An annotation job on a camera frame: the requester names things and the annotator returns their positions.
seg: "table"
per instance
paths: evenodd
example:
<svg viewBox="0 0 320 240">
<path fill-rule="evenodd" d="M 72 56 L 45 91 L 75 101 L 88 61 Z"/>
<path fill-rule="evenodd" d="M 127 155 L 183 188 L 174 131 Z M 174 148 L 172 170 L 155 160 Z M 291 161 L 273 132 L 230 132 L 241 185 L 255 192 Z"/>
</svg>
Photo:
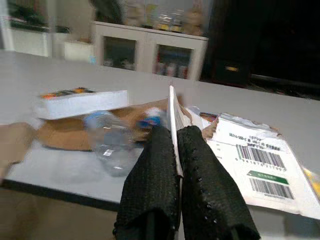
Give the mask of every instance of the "table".
<svg viewBox="0 0 320 240">
<path fill-rule="evenodd" d="M 183 94 L 185 106 L 227 112 L 279 129 L 308 169 L 320 173 L 320 102 L 230 86 L 0 51 L 0 124 L 32 115 L 35 96 L 61 89 L 128 90 L 130 104 L 165 99 L 169 84 Z M 125 178 L 110 177 L 91 161 L 91 152 L 49 149 L 35 142 L 24 161 L 13 166 L 3 187 L 41 196 L 117 210 Z M 249 206 L 263 240 L 319 239 L 314 220 Z"/>
</svg>

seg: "shelf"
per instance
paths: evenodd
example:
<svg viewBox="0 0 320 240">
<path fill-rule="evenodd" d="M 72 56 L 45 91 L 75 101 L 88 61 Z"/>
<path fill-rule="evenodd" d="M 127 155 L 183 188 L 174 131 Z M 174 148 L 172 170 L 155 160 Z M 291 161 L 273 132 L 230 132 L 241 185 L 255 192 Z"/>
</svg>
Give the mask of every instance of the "shelf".
<svg viewBox="0 0 320 240">
<path fill-rule="evenodd" d="M 208 41 L 209 39 L 204 36 L 193 36 L 183 33 L 176 33 L 176 32 L 170 32 L 170 31 L 161 31 L 161 30 L 155 30 L 155 29 L 149 29 L 149 28 L 143 28 L 143 27 L 136 27 L 136 26 L 126 26 L 126 25 L 120 25 L 120 24 L 114 24 L 109 22 L 102 22 L 102 21 L 93 21 L 93 24 L 95 25 L 102 25 L 102 26 L 108 26 L 108 27 L 114 27 L 114 28 L 121 28 L 121 29 L 130 29 L 140 32 L 148 32 L 148 33 L 155 33 L 155 34 L 162 34 L 162 35 L 170 35 L 170 36 L 176 36 L 180 38 L 186 38 L 186 39 L 197 39 L 202 41 Z"/>
</svg>

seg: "white cabinet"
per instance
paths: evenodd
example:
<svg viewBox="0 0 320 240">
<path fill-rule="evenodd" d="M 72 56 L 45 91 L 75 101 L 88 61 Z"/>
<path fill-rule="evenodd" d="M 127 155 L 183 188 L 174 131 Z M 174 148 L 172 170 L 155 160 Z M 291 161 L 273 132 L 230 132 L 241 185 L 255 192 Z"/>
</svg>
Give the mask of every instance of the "white cabinet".
<svg viewBox="0 0 320 240">
<path fill-rule="evenodd" d="M 99 65 L 199 80 L 206 37 L 106 22 L 93 24 Z"/>
</svg>

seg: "green label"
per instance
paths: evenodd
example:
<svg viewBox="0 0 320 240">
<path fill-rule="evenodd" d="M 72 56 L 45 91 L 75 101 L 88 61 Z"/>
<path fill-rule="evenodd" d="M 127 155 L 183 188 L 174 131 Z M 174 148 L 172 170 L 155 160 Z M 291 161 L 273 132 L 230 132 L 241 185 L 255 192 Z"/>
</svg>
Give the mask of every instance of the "green label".
<svg viewBox="0 0 320 240">
<path fill-rule="evenodd" d="M 248 172 L 247 175 L 251 176 L 251 177 L 271 180 L 271 181 L 275 181 L 275 182 L 278 182 L 278 183 L 288 184 L 289 185 L 287 179 L 285 179 L 283 177 L 275 176 L 275 175 L 266 174 L 266 173 L 263 173 L 263 172 L 250 171 L 250 172 Z"/>
</svg>

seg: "clear plastic bottle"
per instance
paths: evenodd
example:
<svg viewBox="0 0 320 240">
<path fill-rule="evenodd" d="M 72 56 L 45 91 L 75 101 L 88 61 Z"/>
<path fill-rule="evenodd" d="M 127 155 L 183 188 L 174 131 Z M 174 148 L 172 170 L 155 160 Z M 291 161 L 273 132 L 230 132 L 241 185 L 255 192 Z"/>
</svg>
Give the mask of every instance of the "clear plastic bottle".
<svg viewBox="0 0 320 240">
<path fill-rule="evenodd" d="M 109 111 L 96 111 L 84 118 L 91 148 L 113 177 L 126 176 L 137 158 L 131 130 Z"/>
</svg>

